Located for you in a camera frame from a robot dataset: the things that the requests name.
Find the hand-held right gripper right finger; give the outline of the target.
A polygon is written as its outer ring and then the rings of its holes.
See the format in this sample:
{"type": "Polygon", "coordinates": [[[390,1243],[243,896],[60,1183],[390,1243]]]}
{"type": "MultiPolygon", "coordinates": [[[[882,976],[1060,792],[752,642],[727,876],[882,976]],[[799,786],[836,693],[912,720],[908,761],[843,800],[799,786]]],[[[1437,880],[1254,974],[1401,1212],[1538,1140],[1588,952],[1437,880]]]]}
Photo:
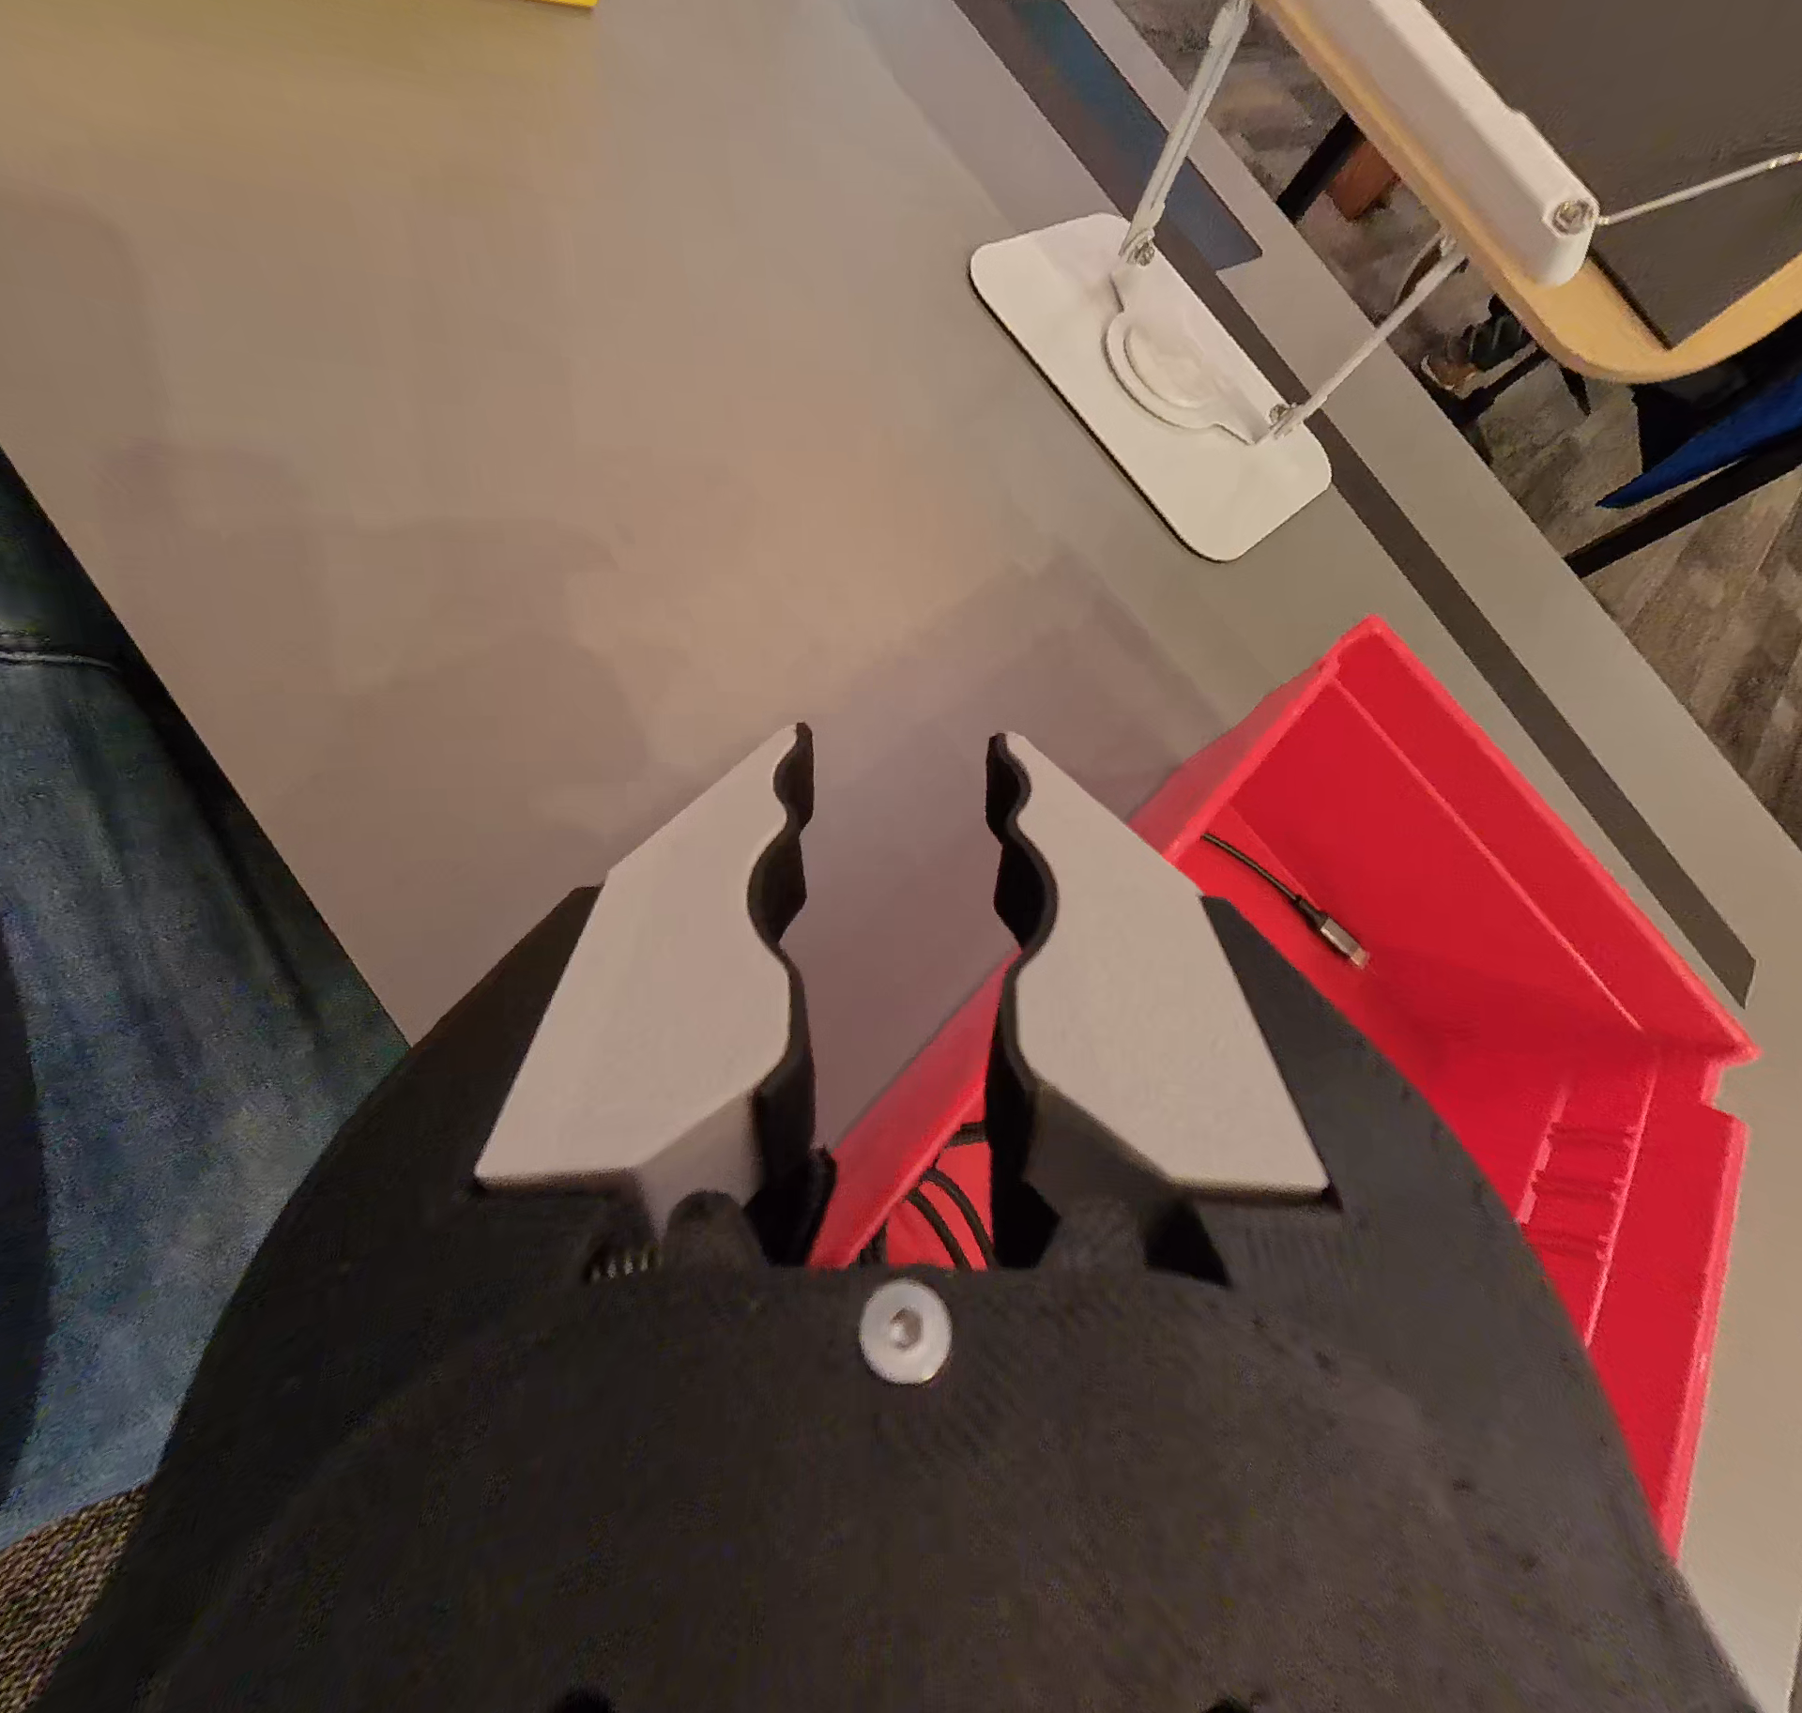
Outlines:
{"type": "Polygon", "coordinates": [[[1000,1169],[1048,1208],[1311,1203],[1331,1176],[1206,894],[1022,737],[989,743],[1000,1169]]]}

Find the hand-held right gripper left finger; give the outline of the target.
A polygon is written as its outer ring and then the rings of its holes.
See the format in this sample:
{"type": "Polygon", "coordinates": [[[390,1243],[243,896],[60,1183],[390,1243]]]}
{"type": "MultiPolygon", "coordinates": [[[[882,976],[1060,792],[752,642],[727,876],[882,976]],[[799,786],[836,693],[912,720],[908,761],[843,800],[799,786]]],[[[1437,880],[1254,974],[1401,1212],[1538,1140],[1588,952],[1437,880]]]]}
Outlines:
{"type": "Polygon", "coordinates": [[[814,737],[779,730],[610,867],[476,1179],[753,1199],[814,1151],[784,933],[804,901],[814,737]]]}

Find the red plastic bin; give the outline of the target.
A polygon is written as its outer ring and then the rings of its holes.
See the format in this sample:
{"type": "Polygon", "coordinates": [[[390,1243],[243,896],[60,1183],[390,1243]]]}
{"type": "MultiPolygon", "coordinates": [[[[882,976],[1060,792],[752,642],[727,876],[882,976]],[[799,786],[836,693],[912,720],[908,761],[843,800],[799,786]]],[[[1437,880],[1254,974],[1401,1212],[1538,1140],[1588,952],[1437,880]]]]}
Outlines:
{"type": "Polygon", "coordinates": [[[1369,617],[1188,761],[1102,788],[1048,702],[1020,732],[1231,901],[1451,1125],[1566,1301],[1658,1537],[1681,1548],[1743,1176],[1715,1108],[1741,1023],[1453,693],[1369,617]]]}

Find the person's blue jeans leg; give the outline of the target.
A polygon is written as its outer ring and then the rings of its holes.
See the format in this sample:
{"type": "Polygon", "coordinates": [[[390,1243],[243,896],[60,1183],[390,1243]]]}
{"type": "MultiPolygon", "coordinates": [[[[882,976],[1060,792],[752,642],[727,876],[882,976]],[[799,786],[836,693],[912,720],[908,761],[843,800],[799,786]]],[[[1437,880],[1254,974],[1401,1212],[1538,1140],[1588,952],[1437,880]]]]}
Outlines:
{"type": "Polygon", "coordinates": [[[136,1489],[404,1040],[3,461],[3,1544],[136,1489]]]}

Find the white stand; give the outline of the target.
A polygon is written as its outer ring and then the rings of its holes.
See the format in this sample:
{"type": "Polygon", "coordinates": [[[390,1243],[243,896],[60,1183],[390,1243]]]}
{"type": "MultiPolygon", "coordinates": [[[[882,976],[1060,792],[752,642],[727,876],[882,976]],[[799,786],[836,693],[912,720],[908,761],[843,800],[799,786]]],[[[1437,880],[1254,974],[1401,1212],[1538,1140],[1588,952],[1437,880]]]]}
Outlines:
{"type": "Polygon", "coordinates": [[[1228,0],[1180,115],[1157,135],[1130,218],[1089,216],[981,247],[971,283],[1170,530],[1212,562],[1246,554],[1331,487],[1313,420],[1459,264],[1477,264],[1560,358],[1598,365],[1567,332],[1592,314],[1597,236],[1797,166],[1797,142],[1758,139],[1686,164],[1674,185],[1629,204],[1593,192],[1429,0],[1228,0]],[[1276,399],[1160,243],[1168,201],[1254,10],[1437,220],[1422,278],[1302,400],[1276,399]]]}

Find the blue fabric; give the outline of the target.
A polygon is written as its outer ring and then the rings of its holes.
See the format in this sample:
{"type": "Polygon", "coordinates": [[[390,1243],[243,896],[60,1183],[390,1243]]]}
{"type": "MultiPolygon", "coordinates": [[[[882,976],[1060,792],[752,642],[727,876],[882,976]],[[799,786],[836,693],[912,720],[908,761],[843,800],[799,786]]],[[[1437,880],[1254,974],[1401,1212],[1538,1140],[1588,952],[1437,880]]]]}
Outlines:
{"type": "Polygon", "coordinates": [[[1799,426],[1797,355],[1715,369],[1631,388],[1638,474],[1606,494],[1601,507],[1634,507],[1664,492],[1741,463],[1799,426]]]}

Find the wooden beam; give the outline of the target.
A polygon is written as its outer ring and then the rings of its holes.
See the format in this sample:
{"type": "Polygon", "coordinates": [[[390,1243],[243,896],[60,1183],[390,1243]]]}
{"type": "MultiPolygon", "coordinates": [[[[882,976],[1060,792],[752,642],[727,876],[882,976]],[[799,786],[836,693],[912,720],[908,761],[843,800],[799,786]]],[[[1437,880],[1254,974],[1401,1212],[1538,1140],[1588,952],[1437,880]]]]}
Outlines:
{"type": "Polygon", "coordinates": [[[1398,173],[1361,132],[1353,131],[1351,142],[1334,148],[1327,161],[1322,198],[1344,221],[1361,221],[1387,209],[1398,173]]]}

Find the dark board with wooden rim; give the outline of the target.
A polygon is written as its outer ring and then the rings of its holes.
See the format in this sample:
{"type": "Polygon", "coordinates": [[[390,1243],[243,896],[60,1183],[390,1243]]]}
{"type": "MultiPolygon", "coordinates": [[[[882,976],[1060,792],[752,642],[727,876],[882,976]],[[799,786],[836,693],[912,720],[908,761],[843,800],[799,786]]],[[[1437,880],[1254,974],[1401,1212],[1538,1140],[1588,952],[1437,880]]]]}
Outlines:
{"type": "Polygon", "coordinates": [[[1254,2],[1578,374],[1699,374],[1797,315],[1799,0],[1254,2]]]}

